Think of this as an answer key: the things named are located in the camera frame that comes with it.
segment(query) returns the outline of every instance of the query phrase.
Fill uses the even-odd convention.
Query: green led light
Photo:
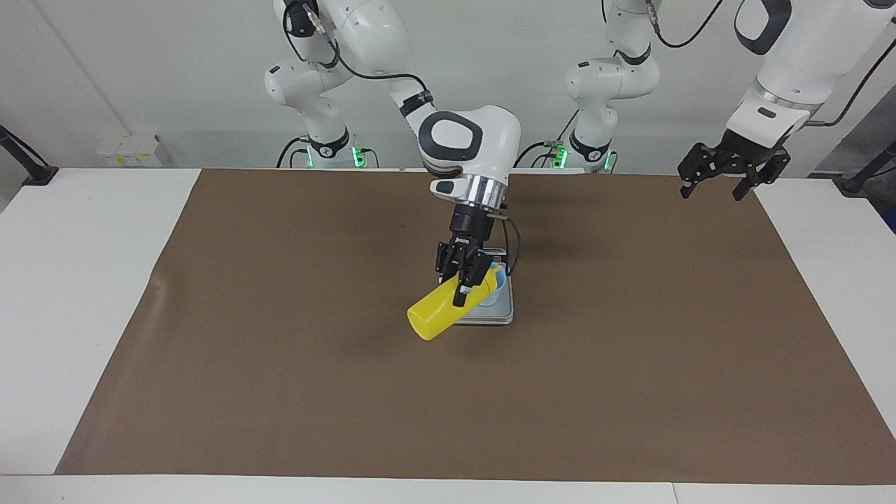
[[[554,154],[554,168],[561,169],[566,166],[566,158],[569,156],[569,152],[565,147],[558,147],[558,149],[557,154]]]
[[[604,160],[604,171],[613,171],[614,166],[616,166],[616,153],[613,151],[607,152],[607,158]]]
[[[363,168],[365,165],[364,153],[361,152],[361,150],[357,147],[352,147],[351,153],[355,156],[355,166],[358,168]]]

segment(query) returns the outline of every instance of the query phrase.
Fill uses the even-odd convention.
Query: black clamp
[[[582,143],[578,138],[575,137],[575,130],[569,135],[569,145],[573,147],[573,150],[582,155],[583,158],[587,162],[598,162],[600,158],[604,157],[604,154],[610,150],[610,144],[613,141],[607,142],[606,145],[600,147],[591,147],[590,145],[586,145]]]
[[[464,306],[470,289],[481,285],[486,279],[494,256],[488,254],[484,246],[491,238],[494,223],[495,220],[484,209],[465,204],[454,206],[452,239],[450,243],[439,243],[435,270],[443,281],[458,276],[452,302],[456,307]]]
[[[782,144],[783,140],[776,147],[763,147],[731,130],[715,148],[695,143],[678,165],[678,176],[684,182],[681,196],[687,199],[700,182],[728,173],[745,175],[732,191],[735,200],[744,199],[750,189],[777,180],[790,163],[790,154]]]
[[[22,143],[26,148],[28,148],[31,152],[34,152],[25,142],[23,142],[18,136],[7,130],[0,125],[0,147],[6,149],[7,152],[10,153],[16,161],[18,161],[26,171],[28,171],[28,178],[22,182],[23,186],[45,186],[50,183],[50,180],[56,176],[56,173],[59,172],[59,167],[57,166],[49,166],[47,164],[37,164],[23,149],[22,145],[19,145],[19,142]],[[41,161],[43,158],[40,158],[36,153],[34,154]]]
[[[414,112],[414,110],[417,110],[420,107],[423,107],[424,105],[426,105],[427,103],[432,103],[432,102],[433,102],[433,93],[430,92],[429,90],[423,90],[423,91],[415,94],[414,96],[404,100],[404,102],[401,103],[401,107],[399,107],[399,110],[401,111],[401,116],[407,117],[407,116],[411,115]]]
[[[286,6],[284,17],[289,18],[289,35],[298,39],[307,39],[314,35],[314,25],[308,19],[302,4],[308,4],[315,14],[320,14],[321,10],[317,6],[317,0],[293,0]],[[286,20],[283,21],[283,30],[286,29]]]
[[[311,144],[314,150],[317,151],[322,158],[332,159],[336,156],[336,152],[341,151],[343,147],[349,144],[350,138],[351,135],[349,135],[349,129],[345,128],[345,133],[343,133],[340,139],[335,142],[320,143],[309,136],[308,143]]]

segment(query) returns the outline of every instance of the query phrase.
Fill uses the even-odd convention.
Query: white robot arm
[[[327,62],[316,65],[329,66],[328,70],[340,67],[355,76],[381,81],[417,136],[424,166],[441,178],[430,190],[455,203],[452,239],[439,244],[436,270],[443,279],[459,276],[453,303],[463,306],[467,293],[482,283],[492,264],[484,248],[494,225],[491,215],[501,210],[519,149],[520,121],[494,105],[459,112],[436,109],[432,93],[413,74],[408,34],[391,0],[284,2],[275,0],[275,6],[283,5],[278,8],[289,13],[301,8],[310,21],[305,25],[297,17],[291,18],[306,39],[303,54],[308,54],[309,60]],[[365,74],[346,65],[349,55]],[[341,83],[341,78],[333,77],[330,82]],[[318,90],[325,90],[326,82],[324,79],[323,86],[318,86],[314,81],[308,95],[317,93],[319,97]],[[308,108],[303,102],[303,111],[333,107],[330,102],[311,102],[316,105]],[[328,126],[332,135],[339,130],[334,125]]]
[[[309,155],[316,167],[337,168],[354,164],[351,134],[342,112],[321,96],[351,76],[337,68],[322,69],[317,63],[283,61],[264,75],[268,94],[280,105],[301,114],[308,130]]]
[[[719,145],[694,145],[678,166],[682,196],[722,173],[745,175],[737,200],[777,179],[790,161],[784,142],[831,97],[895,13],[896,0],[744,0],[737,38],[764,56],[762,68]]]
[[[661,0],[654,4],[659,7]],[[566,89],[579,105],[578,122],[566,137],[573,166],[595,167],[603,162],[616,130],[611,100],[638,98],[659,83],[659,65],[650,55],[653,28],[644,0],[613,0],[607,13],[607,41],[612,57],[590,59],[566,73]]]

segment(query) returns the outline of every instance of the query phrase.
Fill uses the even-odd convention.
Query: black stand
[[[890,162],[894,157],[896,157],[896,142],[893,142],[886,149],[883,150],[880,154],[877,155],[876,158],[872,159],[871,162],[868,163],[861,171],[859,171],[852,178],[844,178],[839,181],[838,186],[840,186],[844,191],[848,193],[857,193],[862,190],[862,187],[865,185],[865,182],[874,176],[878,171],[883,168],[888,162]]]
[[[0,145],[28,171],[28,178],[22,182],[23,186],[45,186],[59,171],[56,166],[41,166],[34,162],[2,125],[0,125]]]

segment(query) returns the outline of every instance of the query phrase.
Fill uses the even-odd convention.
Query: white wall
[[[521,119],[523,145],[555,137],[574,110],[566,68],[610,54],[598,0],[394,3],[437,105],[505,106]],[[666,2],[664,34],[683,39],[713,4]],[[694,142],[718,141],[761,63],[733,35],[738,4],[726,2],[688,48],[654,45],[659,89],[616,106],[619,171],[674,173]],[[819,117],[836,115],[887,33]],[[290,55],[270,0],[4,0],[0,122],[62,166],[98,164],[96,135],[124,131],[160,135],[180,166],[271,166],[303,133],[299,117],[262,86],[263,72]],[[811,171],[894,82],[896,65],[882,65],[841,126],[792,139],[788,173]],[[378,84],[353,80],[330,95],[383,165],[419,164],[413,136]]]

